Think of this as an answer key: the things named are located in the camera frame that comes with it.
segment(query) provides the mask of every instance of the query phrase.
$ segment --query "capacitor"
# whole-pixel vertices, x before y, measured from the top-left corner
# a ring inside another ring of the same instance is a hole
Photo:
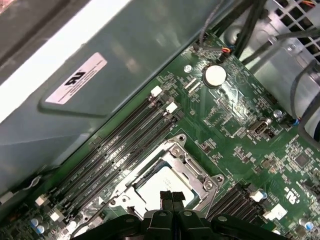
[[[227,80],[227,72],[222,66],[211,65],[204,69],[202,80],[208,88],[215,89]]]
[[[33,227],[38,226],[43,221],[43,217],[40,215],[35,216],[30,220],[30,223]]]
[[[76,229],[76,227],[77,227],[78,223],[80,222],[80,220],[81,219],[79,217],[74,218],[72,221],[70,221],[70,223],[68,224],[66,229],[69,232],[73,232]]]
[[[279,110],[279,109],[274,110],[274,112],[273,112],[273,116],[274,116],[275,118],[277,118],[277,119],[282,118],[283,115],[284,115],[284,114],[283,114],[282,111]]]
[[[43,222],[41,225],[38,225],[36,227],[36,232],[38,234],[44,234],[46,230],[48,230],[50,227],[50,224],[48,222]]]
[[[299,224],[301,226],[303,226],[308,231],[310,231],[314,228],[314,224],[305,217],[299,219]]]

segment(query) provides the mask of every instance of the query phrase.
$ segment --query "usb port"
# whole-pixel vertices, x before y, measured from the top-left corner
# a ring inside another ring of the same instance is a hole
[[[249,129],[249,132],[255,133],[257,135],[263,134],[268,129],[268,124],[265,121],[258,121],[254,123]]]

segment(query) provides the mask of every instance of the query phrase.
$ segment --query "motherboard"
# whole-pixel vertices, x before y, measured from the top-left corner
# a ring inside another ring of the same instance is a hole
[[[213,34],[205,44],[224,47]],[[320,153],[297,124],[232,54],[192,44],[6,218],[0,239],[68,240],[143,218],[167,190],[208,220],[320,239]]]

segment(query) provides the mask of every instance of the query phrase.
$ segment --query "screw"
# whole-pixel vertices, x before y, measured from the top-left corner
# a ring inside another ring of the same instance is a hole
[[[274,110],[273,112],[273,116],[277,119],[281,118],[283,116],[283,113],[281,110],[277,109],[277,110]]]
[[[295,49],[296,49],[296,45],[294,45],[294,44],[291,44],[291,45],[289,45],[288,47],[287,47],[287,50],[289,51],[289,52],[293,52]]]
[[[185,215],[185,216],[187,216],[187,217],[190,217],[190,216],[192,215],[192,212],[190,212],[190,211],[185,211],[185,212],[183,213],[183,215]]]
[[[218,220],[220,222],[226,222],[228,219],[225,216],[220,216],[220,217],[218,217]]]
[[[207,189],[212,189],[212,187],[213,187],[214,185],[212,184],[212,182],[210,182],[210,181],[208,181],[208,182],[206,182],[205,183],[205,187],[207,188]]]
[[[178,147],[175,147],[173,150],[172,150],[173,154],[175,155],[178,155],[180,153],[180,149]]]
[[[185,71],[186,73],[190,73],[191,70],[192,70],[192,66],[190,66],[190,65],[184,66],[184,71]]]

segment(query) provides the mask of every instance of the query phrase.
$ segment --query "orange wire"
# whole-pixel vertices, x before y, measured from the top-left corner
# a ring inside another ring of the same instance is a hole
[[[222,52],[224,52],[224,53],[231,53],[231,49],[230,48],[227,48],[227,47],[223,47],[222,48]]]
[[[306,4],[306,5],[310,6],[310,7],[314,7],[316,5],[314,2],[308,1],[308,0],[303,0],[302,3]]]

